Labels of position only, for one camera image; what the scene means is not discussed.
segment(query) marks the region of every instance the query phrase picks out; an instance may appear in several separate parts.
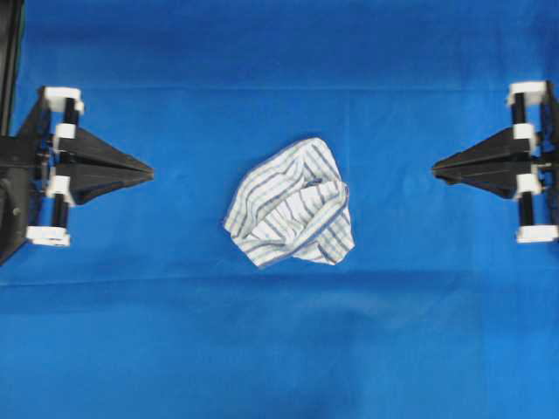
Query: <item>black rod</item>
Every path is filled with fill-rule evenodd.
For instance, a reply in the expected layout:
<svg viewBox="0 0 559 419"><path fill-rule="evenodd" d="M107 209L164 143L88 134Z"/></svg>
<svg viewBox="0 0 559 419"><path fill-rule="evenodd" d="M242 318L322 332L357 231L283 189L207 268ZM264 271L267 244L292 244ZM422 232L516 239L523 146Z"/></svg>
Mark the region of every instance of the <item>black rod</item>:
<svg viewBox="0 0 559 419"><path fill-rule="evenodd" d="M534 225L534 205L532 204L532 192L523 192L518 200L521 225Z"/></svg>

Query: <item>cloth fold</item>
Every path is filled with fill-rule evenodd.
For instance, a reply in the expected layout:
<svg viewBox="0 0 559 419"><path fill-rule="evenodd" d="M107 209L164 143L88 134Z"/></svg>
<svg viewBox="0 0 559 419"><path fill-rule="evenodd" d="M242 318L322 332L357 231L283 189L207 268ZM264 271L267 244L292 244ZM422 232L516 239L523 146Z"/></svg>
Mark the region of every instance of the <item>cloth fold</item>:
<svg viewBox="0 0 559 419"><path fill-rule="evenodd" d="M349 189L320 138L294 143L251 170L224 220L260 268L291 256L338 264L355 243Z"/></svg>

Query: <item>white clamp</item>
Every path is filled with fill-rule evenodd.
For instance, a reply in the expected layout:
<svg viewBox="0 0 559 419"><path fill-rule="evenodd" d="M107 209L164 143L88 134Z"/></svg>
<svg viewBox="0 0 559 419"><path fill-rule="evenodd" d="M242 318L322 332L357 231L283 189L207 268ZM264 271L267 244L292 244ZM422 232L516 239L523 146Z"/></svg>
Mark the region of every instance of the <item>white clamp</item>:
<svg viewBox="0 0 559 419"><path fill-rule="evenodd" d="M60 153L59 142L61 138L68 138L74 140L76 138L76 126L73 124L58 124L54 130L54 137L52 138L52 149L56 154Z"/></svg>
<svg viewBox="0 0 559 419"><path fill-rule="evenodd" d="M513 83L509 87L507 104L514 104L514 96L517 93L524 93L524 101L526 106L538 105L543 102L547 92L545 81L524 81L521 83Z"/></svg>
<svg viewBox="0 0 559 419"><path fill-rule="evenodd" d="M63 227L30 225L27 227L27 238L33 244L43 246L68 247L70 245L70 235Z"/></svg>
<svg viewBox="0 0 559 419"><path fill-rule="evenodd" d="M81 101L80 89L72 89L70 87L46 87L45 99L53 112L64 112L66 99L74 99L76 101L75 109L80 115L83 115L86 110L84 102Z"/></svg>
<svg viewBox="0 0 559 419"><path fill-rule="evenodd" d="M535 147L538 145L538 137L535 134L535 128L532 124L514 124L513 138L515 140L529 140L530 153L534 153Z"/></svg>
<svg viewBox="0 0 559 419"><path fill-rule="evenodd" d="M515 199L521 197L524 192L531 192L532 195L540 195L542 192L542 183L537 175L537 170L534 171L535 165L532 165L532 173L523 173L516 175L516 195Z"/></svg>
<svg viewBox="0 0 559 419"><path fill-rule="evenodd" d="M559 228L551 224L522 225L516 232L518 243L553 242L559 238Z"/></svg>
<svg viewBox="0 0 559 419"><path fill-rule="evenodd" d="M70 193L70 177L57 175L55 168L51 168L51 177L45 194L49 198L54 198L57 194L64 195L64 201L68 205L71 207L76 206L72 194Z"/></svg>

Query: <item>metal frame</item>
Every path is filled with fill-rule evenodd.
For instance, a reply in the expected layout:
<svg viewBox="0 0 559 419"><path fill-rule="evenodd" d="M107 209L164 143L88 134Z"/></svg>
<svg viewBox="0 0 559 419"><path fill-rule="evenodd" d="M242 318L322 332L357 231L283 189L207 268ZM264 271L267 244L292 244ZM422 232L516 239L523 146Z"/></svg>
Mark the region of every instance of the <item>metal frame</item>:
<svg viewBox="0 0 559 419"><path fill-rule="evenodd" d="M0 135L10 131L24 0L0 0Z"/></svg>

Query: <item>blue table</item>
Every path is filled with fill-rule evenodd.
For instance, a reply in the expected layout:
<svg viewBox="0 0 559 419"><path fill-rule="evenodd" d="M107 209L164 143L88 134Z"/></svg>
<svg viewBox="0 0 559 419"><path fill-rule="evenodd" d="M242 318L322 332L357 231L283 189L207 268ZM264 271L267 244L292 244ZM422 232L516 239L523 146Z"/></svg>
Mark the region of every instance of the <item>blue table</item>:
<svg viewBox="0 0 559 419"><path fill-rule="evenodd" d="M12 126L42 85L155 181L0 271L0 417L559 416L559 246L430 166L559 80L554 2L29 0ZM243 174L320 136L350 188L335 267L257 270Z"/></svg>

